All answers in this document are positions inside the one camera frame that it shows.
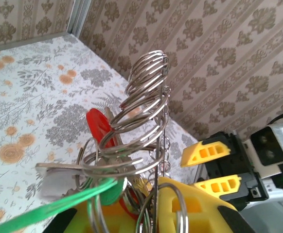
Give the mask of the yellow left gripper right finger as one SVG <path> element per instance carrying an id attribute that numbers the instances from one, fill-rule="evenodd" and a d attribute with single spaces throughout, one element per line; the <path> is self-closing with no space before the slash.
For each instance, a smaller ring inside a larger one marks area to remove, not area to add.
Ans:
<path id="1" fill-rule="evenodd" d="M 186 204 L 189 233 L 253 233 L 254 230 L 231 204 L 211 196 L 194 186 L 160 177 L 159 205 L 157 208 L 160 233 L 176 233 L 181 223 L 179 199 L 172 189 L 176 187 Z"/>

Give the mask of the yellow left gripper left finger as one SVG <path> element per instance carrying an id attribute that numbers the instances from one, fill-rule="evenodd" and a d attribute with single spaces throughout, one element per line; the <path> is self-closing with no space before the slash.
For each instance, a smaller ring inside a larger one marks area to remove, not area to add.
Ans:
<path id="1" fill-rule="evenodd" d="M 102 206 L 105 222 L 110 233 L 134 233 L 138 216 L 129 213 L 124 203 Z M 44 233 L 92 233 L 87 203 L 83 202 L 60 214 L 50 222 Z"/>

